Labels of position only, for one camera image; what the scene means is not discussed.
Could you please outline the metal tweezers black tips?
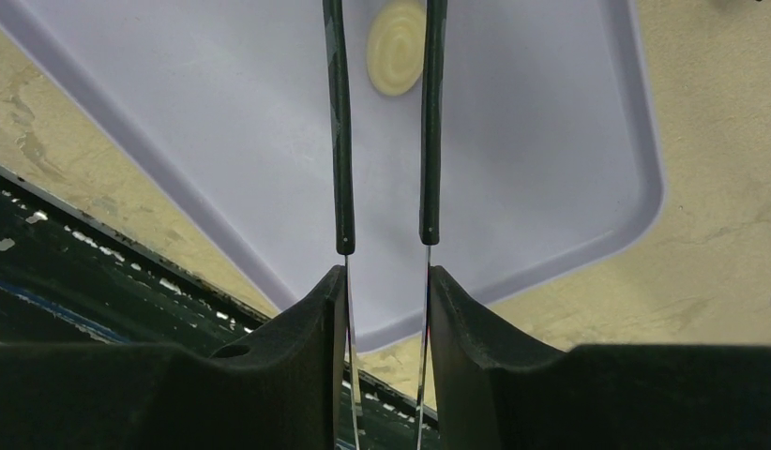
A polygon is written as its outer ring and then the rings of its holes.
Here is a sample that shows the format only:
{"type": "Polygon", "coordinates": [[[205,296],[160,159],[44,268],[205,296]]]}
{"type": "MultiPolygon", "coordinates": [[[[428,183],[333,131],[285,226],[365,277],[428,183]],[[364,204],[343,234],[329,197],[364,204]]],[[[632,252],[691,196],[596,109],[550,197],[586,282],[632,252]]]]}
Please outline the metal tweezers black tips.
{"type": "MultiPolygon", "coordinates": [[[[445,59],[447,1],[429,1],[422,75],[421,102],[421,192],[419,236],[426,246],[426,265],[431,265],[431,249],[440,241],[442,94],[445,59]]],[[[331,138],[333,154],[333,189],[336,225],[336,251],[350,268],[349,257],[355,252],[355,209],[352,161],[352,118],[347,53],[343,27],[342,3],[324,1],[325,44],[330,95],[331,138]]],[[[356,449],[367,447],[364,411],[355,342],[352,285],[345,282],[346,339],[349,354],[349,384],[356,449]]],[[[416,394],[415,444],[422,447],[425,415],[425,382],[430,335],[431,274],[425,272],[421,347],[416,394]]]]}

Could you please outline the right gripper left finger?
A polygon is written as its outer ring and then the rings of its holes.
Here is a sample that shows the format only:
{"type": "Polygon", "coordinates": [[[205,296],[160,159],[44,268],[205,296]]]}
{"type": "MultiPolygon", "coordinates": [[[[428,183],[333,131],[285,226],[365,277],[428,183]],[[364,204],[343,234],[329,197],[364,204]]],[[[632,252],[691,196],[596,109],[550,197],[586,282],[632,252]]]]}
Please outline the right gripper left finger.
{"type": "Polygon", "coordinates": [[[347,272],[208,357],[169,344],[0,345],[0,449],[332,449],[347,272]]]}

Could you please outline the lilac plastic tray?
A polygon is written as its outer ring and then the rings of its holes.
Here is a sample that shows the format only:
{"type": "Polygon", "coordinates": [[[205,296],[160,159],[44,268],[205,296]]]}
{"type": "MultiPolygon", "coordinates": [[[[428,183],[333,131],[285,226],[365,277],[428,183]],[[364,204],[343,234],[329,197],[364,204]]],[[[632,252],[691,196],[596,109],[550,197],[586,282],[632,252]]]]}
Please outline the lilac plastic tray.
{"type": "MultiPolygon", "coordinates": [[[[344,3],[358,349],[420,331],[421,92],[366,70],[344,3]]],[[[318,1],[0,1],[0,28],[277,307],[340,262],[318,1]]],[[[635,242],[664,182],[631,1],[452,1],[440,242],[484,304],[635,242]]]]}

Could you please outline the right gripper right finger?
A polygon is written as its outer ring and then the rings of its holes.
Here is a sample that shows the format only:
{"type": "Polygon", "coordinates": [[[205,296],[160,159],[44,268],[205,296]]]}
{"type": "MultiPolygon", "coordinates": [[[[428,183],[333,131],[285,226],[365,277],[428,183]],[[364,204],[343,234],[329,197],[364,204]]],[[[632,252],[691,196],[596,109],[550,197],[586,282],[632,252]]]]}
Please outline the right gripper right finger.
{"type": "Polygon", "coordinates": [[[561,351],[429,272],[445,449],[771,449],[771,346],[561,351]]]}

